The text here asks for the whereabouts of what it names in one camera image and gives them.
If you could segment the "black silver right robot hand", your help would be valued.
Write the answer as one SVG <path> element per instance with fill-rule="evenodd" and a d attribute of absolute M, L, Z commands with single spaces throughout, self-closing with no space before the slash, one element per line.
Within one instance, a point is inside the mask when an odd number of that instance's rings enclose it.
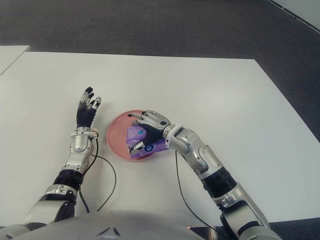
<path fill-rule="evenodd" d="M 153 110 L 145 110 L 142 113 L 130 112 L 127 116 L 136 118 L 132 124 L 142 127 L 146 131 L 144 139 L 130 148 L 130 155 L 135 155 L 144 147 L 162 140 L 166 127 L 171 125 L 165 116 Z"/>

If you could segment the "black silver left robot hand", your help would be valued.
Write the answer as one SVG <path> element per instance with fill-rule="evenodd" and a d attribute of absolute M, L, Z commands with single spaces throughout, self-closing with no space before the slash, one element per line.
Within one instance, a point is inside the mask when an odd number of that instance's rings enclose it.
<path fill-rule="evenodd" d="M 102 101 L 99 96 L 92 100 L 94 95 L 92 87 L 88 87 L 81 95 L 76 113 L 77 128 L 91 128 Z"/>

